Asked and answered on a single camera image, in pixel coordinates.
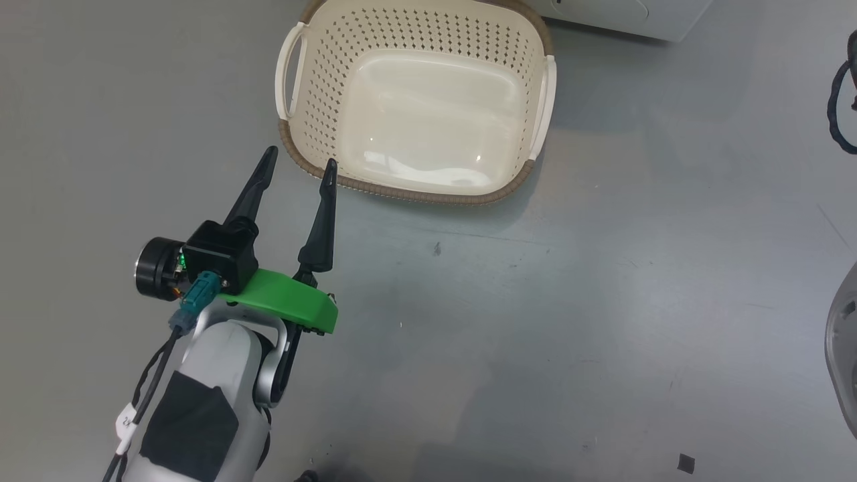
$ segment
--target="basket handle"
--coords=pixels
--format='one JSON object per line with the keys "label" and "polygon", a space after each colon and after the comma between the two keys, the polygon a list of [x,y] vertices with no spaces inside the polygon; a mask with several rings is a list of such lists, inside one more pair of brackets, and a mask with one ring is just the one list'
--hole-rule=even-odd
{"label": "basket handle", "polygon": [[544,139],[548,135],[550,117],[554,114],[554,101],[556,100],[556,61],[554,56],[548,55],[542,75],[542,91],[538,96],[538,111],[536,112],[536,126],[533,129],[532,144],[530,145],[530,159],[535,159],[542,152]]}
{"label": "basket handle", "polygon": [[289,70],[289,60],[291,53],[295,50],[297,41],[303,36],[303,29],[307,24],[302,21],[298,22],[291,29],[283,42],[283,48],[279,50],[279,58],[277,59],[277,72],[274,76],[274,97],[277,100],[277,113],[279,118],[287,121],[295,115],[297,106],[297,94],[301,91],[301,76],[303,74],[303,59],[307,53],[307,42],[301,42],[301,53],[297,58],[297,72],[295,73],[295,86],[291,91],[291,101],[286,104],[285,101],[285,75]]}

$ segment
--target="gray floor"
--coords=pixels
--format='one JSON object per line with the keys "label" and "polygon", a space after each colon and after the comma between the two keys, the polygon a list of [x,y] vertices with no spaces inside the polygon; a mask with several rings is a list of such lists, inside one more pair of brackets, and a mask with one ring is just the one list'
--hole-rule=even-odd
{"label": "gray floor", "polygon": [[[0,479],[103,473],[171,310],[135,257],[223,217],[279,144],[302,6],[0,7]],[[554,26],[554,121],[515,197],[340,191],[339,327],[302,344],[256,480],[853,481],[823,333],[857,158],[824,105],[856,27],[853,0],[717,0],[679,45]],[[281,159],[256,252],[290,272],[317,184]]]}

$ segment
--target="perforated basket wall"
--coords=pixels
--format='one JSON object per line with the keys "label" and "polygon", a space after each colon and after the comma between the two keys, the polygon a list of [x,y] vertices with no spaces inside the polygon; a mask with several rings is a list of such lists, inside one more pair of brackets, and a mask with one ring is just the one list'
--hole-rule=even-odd
{"label": "perforated basket wall", "polygon": [[351,65],[373,49],[436,51],[502,65],[526,90],[524,131],[515,176],[502,189],[456,196],[372,184],[340,170],[345,187],[421,202],[484,204],[515,191],[533,167],[530,147],[538,115],[549,33],[541,17],[516,0],[328,0],[312,2],[302,21],[306,42],[297,104],[280,120],[283,143],[296,163],[320,177],[336,158],[338,119]]}

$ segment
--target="beige plastic basket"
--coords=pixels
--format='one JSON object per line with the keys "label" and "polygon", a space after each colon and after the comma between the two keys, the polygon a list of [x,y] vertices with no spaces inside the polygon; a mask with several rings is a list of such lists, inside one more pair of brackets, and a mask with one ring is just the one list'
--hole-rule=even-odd
{"label": "beige plastic basket", "polygon": [[495,202],[526,180],[542,149],[552,54],[541,17],[517,0],[314,1],[280,52],[280,135],[313,176],[336,159],[344,187]]}

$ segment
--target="green bracket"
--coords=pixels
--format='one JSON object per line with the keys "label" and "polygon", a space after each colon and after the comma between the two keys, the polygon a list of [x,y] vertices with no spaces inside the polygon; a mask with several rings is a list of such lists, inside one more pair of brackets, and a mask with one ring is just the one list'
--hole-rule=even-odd
{"label": "green bracket", "polygon": [[339,308],[324,292],[266,269],[256,271],[241,294],[218,296],[322,333],[333,333],[339,314]]}

